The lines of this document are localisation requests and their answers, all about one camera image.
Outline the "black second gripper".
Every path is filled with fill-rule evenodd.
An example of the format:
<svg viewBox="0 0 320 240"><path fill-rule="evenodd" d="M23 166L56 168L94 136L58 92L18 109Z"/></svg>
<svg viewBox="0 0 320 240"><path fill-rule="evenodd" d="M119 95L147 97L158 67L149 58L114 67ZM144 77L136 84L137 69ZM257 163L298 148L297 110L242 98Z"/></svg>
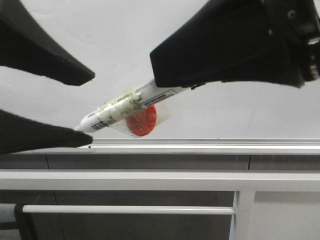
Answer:
<svg viewBox="0 0 320 240"><path fill-rule="evenodd" d="M254 81L301 87L320 78L313 0L210 0L151 53L158 87Z"/></svg>

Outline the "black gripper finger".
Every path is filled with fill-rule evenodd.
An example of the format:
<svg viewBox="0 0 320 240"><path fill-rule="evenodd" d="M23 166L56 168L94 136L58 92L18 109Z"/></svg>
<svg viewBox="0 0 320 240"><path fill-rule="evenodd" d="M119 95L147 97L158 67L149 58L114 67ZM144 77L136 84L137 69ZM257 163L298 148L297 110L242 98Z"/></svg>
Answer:
<svg viewBox="0 0 320 240"><path fill-rule="evenodd" d="M83 132L0 111L2 155L47 148L76 148L92 142L93 137Z"/></svg>
<svg viewBox="0 0 320 240"><path fill-rule="evenodd" d="M19 0L0 2L0 64L70 86L95 77L47 34Z"/></svg>

